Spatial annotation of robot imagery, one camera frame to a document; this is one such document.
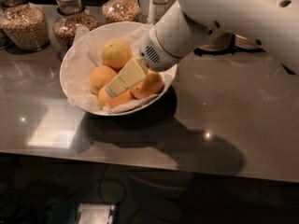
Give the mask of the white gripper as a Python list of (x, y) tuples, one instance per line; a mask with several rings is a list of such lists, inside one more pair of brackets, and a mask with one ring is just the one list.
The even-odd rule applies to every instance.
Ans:
[(115, 98), (146, 78), (149, 68), (164, 71), (190, 52), (223, 35), (223, 31), (189, 18), (175, 2), (143, 36), (139, 45), (142, 58), (132, 58), (107, 84), (106, 92)]

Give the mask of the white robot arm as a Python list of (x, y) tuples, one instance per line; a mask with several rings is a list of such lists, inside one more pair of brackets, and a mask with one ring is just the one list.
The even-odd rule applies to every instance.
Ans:
[(224, 33), (241, 35), (292, 71), (299, 67), (299, 0), (177, 0), (143, 36), (139, 58), (106, 87), (117, 97)]

